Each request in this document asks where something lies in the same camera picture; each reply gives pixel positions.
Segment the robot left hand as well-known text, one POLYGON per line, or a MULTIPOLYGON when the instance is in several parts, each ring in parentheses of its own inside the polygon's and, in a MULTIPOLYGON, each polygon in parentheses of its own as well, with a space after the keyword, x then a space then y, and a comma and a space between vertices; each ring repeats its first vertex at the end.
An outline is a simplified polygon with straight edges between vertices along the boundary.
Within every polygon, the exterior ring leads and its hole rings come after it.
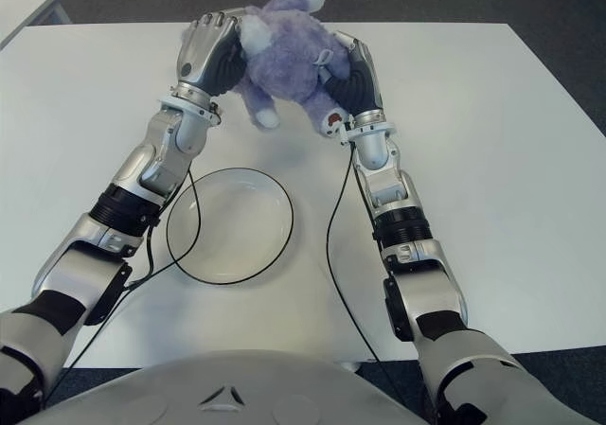
POLYGON ((176 63, 179 84, 217 97, 241 81, 246 69, 239 36, 244 14, 244 8, 209 12, 189 25, 176 63))

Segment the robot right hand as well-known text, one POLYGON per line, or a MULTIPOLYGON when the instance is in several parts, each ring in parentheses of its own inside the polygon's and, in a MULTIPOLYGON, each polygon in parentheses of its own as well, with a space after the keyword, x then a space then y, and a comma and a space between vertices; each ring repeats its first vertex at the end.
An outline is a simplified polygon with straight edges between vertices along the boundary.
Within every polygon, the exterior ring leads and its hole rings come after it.
POLYGON ((325 90, 354 117, 382 110, 379 82, 367 45, 342 31, 335 31, 333 36, 347 51, 349 75, 346 79, 339 79, 327 67, 321 67, 319 76, 325 90))

